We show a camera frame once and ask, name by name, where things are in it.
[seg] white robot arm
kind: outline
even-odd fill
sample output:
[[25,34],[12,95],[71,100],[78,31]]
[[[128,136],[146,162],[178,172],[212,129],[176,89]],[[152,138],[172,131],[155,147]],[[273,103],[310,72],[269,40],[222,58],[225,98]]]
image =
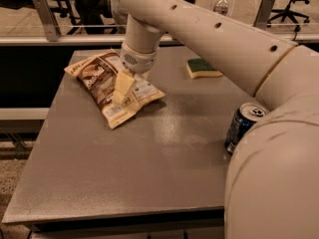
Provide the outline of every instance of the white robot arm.
[[169,32],[272,113],[241,140],[228,168],[226,238],[319,234],[319,55],[182,0],[120,0],[121,59],[149,70]]

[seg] can top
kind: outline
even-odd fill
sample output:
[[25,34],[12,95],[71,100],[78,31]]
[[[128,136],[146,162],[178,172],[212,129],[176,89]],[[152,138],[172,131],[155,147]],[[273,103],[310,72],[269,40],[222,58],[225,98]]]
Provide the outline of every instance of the can top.
[[257,122],[269,114],[269,110],[256,103],[245,103],[240,107],[240,113],[251,121]]

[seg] tile floor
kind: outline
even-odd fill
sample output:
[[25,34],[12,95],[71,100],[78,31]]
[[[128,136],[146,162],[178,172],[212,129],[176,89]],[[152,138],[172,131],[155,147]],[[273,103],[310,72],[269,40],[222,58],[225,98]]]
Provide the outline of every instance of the tile floor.
[[[196,4],[210,9],[212,3],[216,0],[197,0]],[[261,0],[228,0],[229,12],[228,16],[239,20],[246,24],[252,24],[257,14]],[[276,0],[274,8],[285,7],[287,0]],[[308,14],[311,17],[311,23],[302,26],[303,33],[319,32],[319,0],[311,0],[309,5],[298,2],[293,5],[294,9]],[[38,14],[34,9],[22,8],[20,10],[10,10],[0,8],[0,36],[41,36],[43,29]],[[63,26],[64,33],[70,29],[70,22],[67,18],[56,16],[59,26]],[[291,32],[293,26],[290,24],[273,26],[268,31],[275,33]],[[85,34],[85,31],[77,32],[77,34]],[[15,186],[19,180],[19,176],[23,170],[26,160],[1,160],[0,158],[0,220],[10,201]],[[6,239],[25,239],[28,235],[28,229],[22,226],[4,226],[0,224]]]

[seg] crumpled snack bag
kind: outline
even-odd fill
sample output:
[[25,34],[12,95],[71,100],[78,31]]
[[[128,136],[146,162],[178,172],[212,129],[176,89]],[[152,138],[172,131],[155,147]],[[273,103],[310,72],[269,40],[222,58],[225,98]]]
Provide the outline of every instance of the crumpled snack bag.
[[120,70],[125,68],[119,55],[112,49],[65,68],[65,72],[77,79],[91,94],[110,128],[128,120],[150,102],[164,97],[162,91],[138,77],[135,87],[128,94],[128,103],[122,108],[116,107],[112,97]]

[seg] desk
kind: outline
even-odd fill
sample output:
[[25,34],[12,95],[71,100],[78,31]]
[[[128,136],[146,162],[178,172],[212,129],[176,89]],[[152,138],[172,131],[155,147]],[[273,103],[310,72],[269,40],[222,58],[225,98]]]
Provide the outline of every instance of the desk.
[[[71,63],[96,53],[75,52]],[[166,96],[114,130],[66,75],[3,222],[41,231],[220,225],[224,139],[235,110],[252,98],[227,77],[191,80],[185,63],[196,57],[186,47],[160,48],[150,81]]]

